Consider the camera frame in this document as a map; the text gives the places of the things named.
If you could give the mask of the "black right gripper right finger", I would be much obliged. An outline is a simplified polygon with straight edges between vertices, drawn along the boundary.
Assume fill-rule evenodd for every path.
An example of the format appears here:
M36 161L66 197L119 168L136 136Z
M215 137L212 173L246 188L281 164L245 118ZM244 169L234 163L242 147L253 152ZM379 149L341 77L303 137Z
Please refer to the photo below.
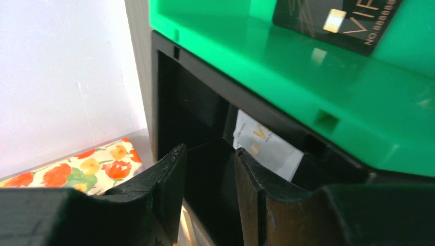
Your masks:
M235 152L245 245L434 245L434 185L336 184L313 192Z

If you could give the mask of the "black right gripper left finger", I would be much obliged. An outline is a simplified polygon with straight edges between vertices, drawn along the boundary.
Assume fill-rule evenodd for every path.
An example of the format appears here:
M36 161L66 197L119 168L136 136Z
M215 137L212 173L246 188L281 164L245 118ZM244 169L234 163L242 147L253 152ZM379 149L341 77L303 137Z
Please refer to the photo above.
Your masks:
M180 144L102 195L72 188L1 189L1 245L173 245L187 166Z

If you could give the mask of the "white card in black bin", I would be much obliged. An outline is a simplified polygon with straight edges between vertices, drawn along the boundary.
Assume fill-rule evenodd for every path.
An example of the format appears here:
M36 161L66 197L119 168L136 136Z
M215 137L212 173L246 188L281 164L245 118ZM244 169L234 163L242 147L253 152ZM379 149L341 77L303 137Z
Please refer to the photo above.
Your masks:
M233 148L246 149L259 163L291 181L304 153L295 148L242 110L238 110Z

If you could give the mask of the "dark card in green bin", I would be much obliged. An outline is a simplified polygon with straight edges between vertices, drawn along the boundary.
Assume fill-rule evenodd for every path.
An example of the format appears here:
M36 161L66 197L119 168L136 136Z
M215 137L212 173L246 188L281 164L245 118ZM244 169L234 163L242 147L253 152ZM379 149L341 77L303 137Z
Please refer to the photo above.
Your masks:
M401 1L277 1L272 22L354 53L370 56Z

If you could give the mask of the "floral fabric bag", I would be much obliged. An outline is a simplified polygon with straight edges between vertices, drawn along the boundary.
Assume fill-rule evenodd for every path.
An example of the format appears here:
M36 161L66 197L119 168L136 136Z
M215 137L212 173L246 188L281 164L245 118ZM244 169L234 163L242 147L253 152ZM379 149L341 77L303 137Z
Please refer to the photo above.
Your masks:
M123 138L1 181L1 188L64 187L101 195L132 178L141 167L130 139Z

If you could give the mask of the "green double storage bin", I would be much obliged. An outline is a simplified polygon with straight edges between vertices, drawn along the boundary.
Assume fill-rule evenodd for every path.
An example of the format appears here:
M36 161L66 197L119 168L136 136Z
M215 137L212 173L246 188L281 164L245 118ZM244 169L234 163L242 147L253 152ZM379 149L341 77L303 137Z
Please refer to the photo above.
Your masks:
M272 22L277 1L150 1L151 27L365 164L434 176L434 1L370 56Z

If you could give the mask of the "black storage bin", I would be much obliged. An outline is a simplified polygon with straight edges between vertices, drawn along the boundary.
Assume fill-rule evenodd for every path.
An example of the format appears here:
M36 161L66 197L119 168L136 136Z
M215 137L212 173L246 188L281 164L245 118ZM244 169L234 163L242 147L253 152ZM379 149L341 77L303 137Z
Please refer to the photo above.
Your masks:
M367 180L359 161L157 31L151 46L153 153L159 159L187 146L184 199L215 245L243 244L232 145L239 109L305 152L296 185L314 190Z

